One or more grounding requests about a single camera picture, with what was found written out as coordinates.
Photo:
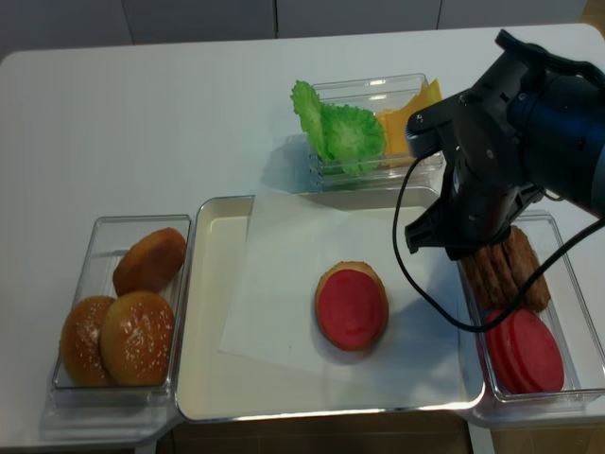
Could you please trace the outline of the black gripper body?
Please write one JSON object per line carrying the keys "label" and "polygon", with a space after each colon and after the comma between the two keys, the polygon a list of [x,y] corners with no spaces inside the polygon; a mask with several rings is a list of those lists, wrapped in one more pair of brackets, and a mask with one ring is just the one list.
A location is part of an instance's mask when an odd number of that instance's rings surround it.
{"label": "black gripper body", "polygon": [[454,239],[497,244],[536,198],[523,175],[518,131],[508,110],[522,91],[523,77],[543,72],[535,57],[509,49],[471,88],[424,108],[449,118],[440,132],[446,168],[439,198]]}

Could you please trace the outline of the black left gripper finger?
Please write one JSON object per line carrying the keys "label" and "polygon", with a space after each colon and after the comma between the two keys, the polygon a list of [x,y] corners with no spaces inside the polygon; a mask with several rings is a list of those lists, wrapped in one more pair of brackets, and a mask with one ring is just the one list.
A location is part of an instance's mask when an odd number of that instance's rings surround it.
{"label": "black left gripper finger", "polygon": [[446,203],[438,198],[405,228],[409,252],[416,253],[421,248],[453,248],[454,235],[449,221]]}

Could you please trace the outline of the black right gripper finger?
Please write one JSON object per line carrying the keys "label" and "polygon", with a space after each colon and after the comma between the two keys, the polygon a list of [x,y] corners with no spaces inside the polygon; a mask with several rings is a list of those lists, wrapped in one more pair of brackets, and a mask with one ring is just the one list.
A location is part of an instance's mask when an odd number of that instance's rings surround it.
{"label": "black right gripper finger", "polygon": [[490,240],[478,241],[465,238],[455,238],[447,241],[446,254],[451,260],[461,260],[473,256],[480,249],[490,246]]}

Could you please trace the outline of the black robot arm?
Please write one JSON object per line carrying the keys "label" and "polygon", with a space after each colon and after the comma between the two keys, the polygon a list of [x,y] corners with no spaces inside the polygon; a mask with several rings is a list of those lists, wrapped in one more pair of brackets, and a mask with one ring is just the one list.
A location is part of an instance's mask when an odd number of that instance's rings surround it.
{"label": "black robot arm", "polygon": [[604,75],[501,31],[502,52],[469,89],[413,113],[413,157],[441,153],[438,199],[405,229],[411,252],[457,260],[504,240],[545,192],[604,214]]}

